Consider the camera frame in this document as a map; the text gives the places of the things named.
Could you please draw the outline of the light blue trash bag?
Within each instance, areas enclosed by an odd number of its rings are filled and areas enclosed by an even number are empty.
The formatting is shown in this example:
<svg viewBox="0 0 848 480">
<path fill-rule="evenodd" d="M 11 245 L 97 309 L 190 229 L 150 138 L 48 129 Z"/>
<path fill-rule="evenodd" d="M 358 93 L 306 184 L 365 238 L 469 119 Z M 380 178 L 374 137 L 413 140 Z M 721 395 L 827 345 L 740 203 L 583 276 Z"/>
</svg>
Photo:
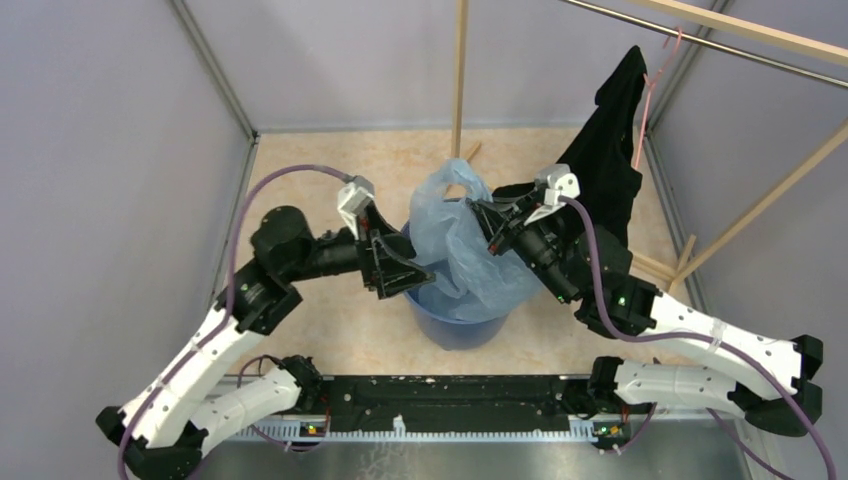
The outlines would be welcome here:
<svg viewBox="0 0 848 480">
<path fill-rule="evenodd" d="M 431 313 L 482 323 L 510 313 L 543 289 L 515 252 L 488 251 L 467 202 L 491 199 L 486 183 L 461 158 L 445 161 L 414 190 L 408 222 L 414 262 L 435 276 L 417 290 L 417 298 Z"/>
</svg>

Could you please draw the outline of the blue plastic trash bin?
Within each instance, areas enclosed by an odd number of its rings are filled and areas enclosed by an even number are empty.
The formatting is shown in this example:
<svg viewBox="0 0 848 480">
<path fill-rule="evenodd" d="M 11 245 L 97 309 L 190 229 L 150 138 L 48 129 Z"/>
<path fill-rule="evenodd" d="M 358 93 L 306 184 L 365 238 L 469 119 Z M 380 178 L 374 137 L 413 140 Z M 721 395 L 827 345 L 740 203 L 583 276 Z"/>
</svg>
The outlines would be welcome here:
<svg viewBox="0 0 848 480">
<path fill-rule="evenodd" d="M 470 322 L 432 312 L 421 304 L 419 287 L 405 291 L 403 296 L 421 332 L 446 351 L 472 350 L 485 345 L 501 331 L 513 312 L 507 310 L 500 316 Z"/>
</svg>

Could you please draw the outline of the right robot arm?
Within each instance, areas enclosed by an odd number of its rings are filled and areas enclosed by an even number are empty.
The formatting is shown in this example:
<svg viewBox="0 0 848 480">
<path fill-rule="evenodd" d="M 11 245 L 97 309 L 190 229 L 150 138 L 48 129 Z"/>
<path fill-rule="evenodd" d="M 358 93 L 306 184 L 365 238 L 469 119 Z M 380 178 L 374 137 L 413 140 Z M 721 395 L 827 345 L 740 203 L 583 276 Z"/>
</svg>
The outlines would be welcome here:
<svg viewBox="0 0 848 480">
<path fill-rule="evenodd" d="M 823 393 L 812 381 L 823 360 L 822 342 L 762 337 L 691 309 L 629 273 L 631 253 L 578 209 L 582 234 L 564 241 L 546 220 L 575 200 L 554 191 L 512 202 L 467 200 L 473 240 L 484 259 L 518 258 L 516 273 L 486 273 L 482 289 L 507 292 L 541 282 L 562 303 L 578 301 L 576 317 L 589 330 L 631 343 L 657 342 L 691 365 L 639 364 L 600 357 L 586 385 L 589 404 L 612 412 L 620 404 L 668 403 L 719 410 L 756 428 L 788 437 L 813 431 Z"/>
</svg>

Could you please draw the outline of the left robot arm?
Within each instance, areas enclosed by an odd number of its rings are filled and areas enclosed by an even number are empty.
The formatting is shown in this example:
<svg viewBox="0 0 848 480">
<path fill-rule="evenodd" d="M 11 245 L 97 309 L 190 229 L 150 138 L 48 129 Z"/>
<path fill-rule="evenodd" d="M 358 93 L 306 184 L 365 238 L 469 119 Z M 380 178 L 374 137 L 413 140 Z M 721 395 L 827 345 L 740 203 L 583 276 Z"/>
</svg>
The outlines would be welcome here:
<svg viewBox="0 0 848 480">
<path fill-rule="evenodd" d="M 231 365 L 298 307 L 297 282 L 357 272 L 367 290 L 386 299 L 434 279 L 415 263 L 411 241 L 373 205 L 351 226 L 322 236 L 300 209 L 277 207 L 250 242 L 251 260 L 165 370 L 136 398 L 98 414 L 98 427 L 118 447 L 121 478 L 185 479 L 217 445 L 255 422 L 322 403 L 322 376 L 302 355 L 276 360 L 259 379 L 209 398 Z"/>
</svg>

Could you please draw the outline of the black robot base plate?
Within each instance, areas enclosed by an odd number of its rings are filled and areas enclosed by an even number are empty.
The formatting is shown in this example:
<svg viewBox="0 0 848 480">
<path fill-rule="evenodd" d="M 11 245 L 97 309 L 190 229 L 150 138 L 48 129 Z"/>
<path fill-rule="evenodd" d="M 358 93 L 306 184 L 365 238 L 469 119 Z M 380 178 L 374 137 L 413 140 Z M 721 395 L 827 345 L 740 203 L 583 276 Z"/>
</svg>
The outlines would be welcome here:
<svg viewBox="0 0 848 480">
<path fill-rule="evenodd" d="M 648 410 L 591 391 L 581 376 L 339 375 L 324 378 L 281 414 L 328 420 L 332 433 L 387 432 L 396 417 L 412 433 L 530 433 L 565 431 L 574 417 Z"/>
</svg>

